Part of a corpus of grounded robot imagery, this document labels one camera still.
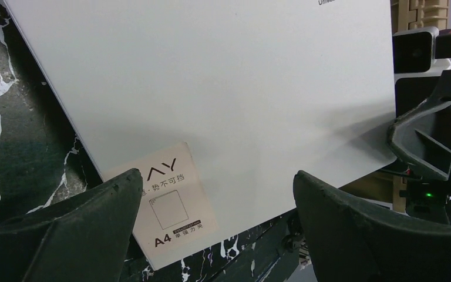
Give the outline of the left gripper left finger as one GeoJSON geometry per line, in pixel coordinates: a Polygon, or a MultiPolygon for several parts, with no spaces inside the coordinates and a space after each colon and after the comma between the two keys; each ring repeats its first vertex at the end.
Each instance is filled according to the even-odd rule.
{"type": "Polygon", "coordinates": [[[118,281],[142,198],[130,169],[0,224],[0,281],[118,281]]]}

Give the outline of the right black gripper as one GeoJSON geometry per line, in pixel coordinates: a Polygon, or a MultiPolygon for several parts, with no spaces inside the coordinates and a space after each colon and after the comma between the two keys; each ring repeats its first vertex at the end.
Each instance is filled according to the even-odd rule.
{"type": "Polygon", "coordinates": [[[395,106],[388,169],[407,179],[406,213],[451,225],[451,70],[398,79],[395,106]]]}

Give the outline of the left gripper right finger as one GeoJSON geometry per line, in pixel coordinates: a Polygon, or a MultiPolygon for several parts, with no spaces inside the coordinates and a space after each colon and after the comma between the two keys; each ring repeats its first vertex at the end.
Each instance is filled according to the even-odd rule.
{"type": "Polygon", "coordinates": [[[318,281],[451,281],[451,226],[386,209],[299,171],[293,194],[318,281]]]}

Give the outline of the beige file folder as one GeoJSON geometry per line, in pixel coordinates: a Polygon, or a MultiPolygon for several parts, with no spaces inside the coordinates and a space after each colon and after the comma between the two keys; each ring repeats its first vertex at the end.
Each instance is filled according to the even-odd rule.
{"type": "Polygon", "coordinates": [[[158,270],[394,161],[389,1],[6,1],[158,270]]]}

